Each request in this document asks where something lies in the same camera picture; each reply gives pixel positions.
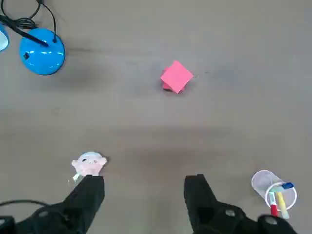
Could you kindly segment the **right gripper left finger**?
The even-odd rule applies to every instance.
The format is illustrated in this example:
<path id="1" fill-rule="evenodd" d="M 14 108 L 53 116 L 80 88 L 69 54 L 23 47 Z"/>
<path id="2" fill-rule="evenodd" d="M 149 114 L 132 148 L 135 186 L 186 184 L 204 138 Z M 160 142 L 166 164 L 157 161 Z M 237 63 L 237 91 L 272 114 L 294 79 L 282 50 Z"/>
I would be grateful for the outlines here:
<path id="1" fill-rule="evenodd" d="M 13 216 L 2 215 L 0 232 L 2 234 L 85 234 L 104 198 L 104 177 L 87 175 L 59 203 L 48 204 L 31 199 L 1 202 L 1 206 L 30 203 L 40 207 L 20 222 L 16 222 Z"/>

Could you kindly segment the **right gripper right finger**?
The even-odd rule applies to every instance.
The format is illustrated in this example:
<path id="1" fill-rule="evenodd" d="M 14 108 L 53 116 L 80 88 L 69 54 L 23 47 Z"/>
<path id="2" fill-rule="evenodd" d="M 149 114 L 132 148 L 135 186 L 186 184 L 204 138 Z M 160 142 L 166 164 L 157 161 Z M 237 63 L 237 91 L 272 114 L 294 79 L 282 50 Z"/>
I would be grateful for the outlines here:
<path id="1" fill-rule="evenodd" d="M 219 202 L 202 174 L 184 180 L 184 199 L 194 234 L 295 234 L 284 219 L 263 214 L 249 219 L 237 206 Z"/>

